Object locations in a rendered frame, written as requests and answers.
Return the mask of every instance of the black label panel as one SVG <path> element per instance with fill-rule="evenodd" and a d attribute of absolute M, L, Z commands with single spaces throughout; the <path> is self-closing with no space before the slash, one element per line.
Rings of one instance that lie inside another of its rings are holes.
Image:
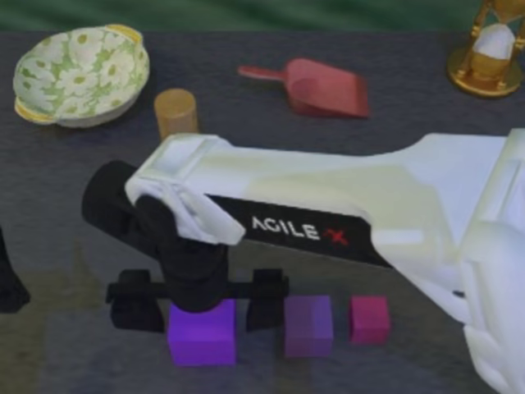
<path fill-rule="evenodd" d="M 246 240 L 391 266 L 376 252 L 362 218 L 209 195 L 246 228 Z"/>

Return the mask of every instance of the hourglass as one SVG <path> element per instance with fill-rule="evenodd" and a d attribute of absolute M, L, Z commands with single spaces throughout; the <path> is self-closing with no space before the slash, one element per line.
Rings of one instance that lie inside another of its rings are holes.
<path fill-rule="evenodd" d="M 497 23 L 485 26 L 494 14 Z M 509 24 L 520 20 L 518 33 Z M 460 89 L 483 97 L 503 97 L 519 88 L 523 74 L 517 56 L 525 47 L 525 0 L 483 0 L 466 48 L 453 52 L 449 78 Z"/>

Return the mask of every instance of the dark gray tabletop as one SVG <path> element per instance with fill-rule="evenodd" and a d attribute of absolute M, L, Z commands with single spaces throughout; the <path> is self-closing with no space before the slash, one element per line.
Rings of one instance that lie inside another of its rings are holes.
<path fill-rule="evenodd" d="M 139 164 L 156 147 L 153 99 L 171 87 L 195 93 L 203 132 L 260 148 L 364 155 L 403 148 L 427 133 L 505 135 L 522 126 L 523 91 L 486 101 L 461 94 L 445 78 L 447 51 L 459 36 L 146 34 L 153 73 L 140 100 L 118 121 L 75 132 L 31 125 L 12 110 L 15 63 L 44 36 L 0 34 L 0 223 L 34 296 L 22 313 L 0 316 L 2 394 L 492 392 L 471 365 L 460 325 L 399 274 L 248 242 L 231 254 L 237 277 L 282 266 L 294 291 L 332 296 L 333 354 L 285 360 L 279 333 L 244 333 L 241 303 L 237 366 L 177 369 L 163 335 L 113 329 L 101 301 L 122 269 L 158 274 L 157 267 L 80 217 L 83 189 L 99 166 L 114 158 Z M 371 119 L 299 117 L 281 89 L 235 74 L 239 64 L 278 69 L 298 56 L 366 76 Z M 73 296 L 68 278 L 80 260 L 95 280 L 80 279 Z M 347 342 L 351 294 L 388 296 L 394 327 L 386 346 Z"/>

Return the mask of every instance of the bowl handle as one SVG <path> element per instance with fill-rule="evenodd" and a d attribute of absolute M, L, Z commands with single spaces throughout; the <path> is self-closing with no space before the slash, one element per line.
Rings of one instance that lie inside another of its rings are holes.
<path fill-rule="evenodd" d="M 141 44 L 143 41 L 142 34 L 139 31 L 126 25 L 106 25 L 106 29 L 123 34 L 132 39 L 136 44 Z"/>
<path fill-rule="evenodd" d="M 22 118 L 27 121 L 32 121 L 33 123 L 38 123 L 39 125 L 51 125 L 55 123 L 54 119 L 48 115 L 38 113 L 31 109 L 28 109 L 19 98 L 15 99 L 15 112 Z"/>

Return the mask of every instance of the wooden cylinder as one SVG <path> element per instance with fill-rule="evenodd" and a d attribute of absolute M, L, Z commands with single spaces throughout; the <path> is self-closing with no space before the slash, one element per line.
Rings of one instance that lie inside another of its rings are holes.
<path fill-rule="evenodd" d="M 195 97 L 184 89 L 169 89 L 155 98 L 161 140 L 180 133 L 199 133 Z"/>

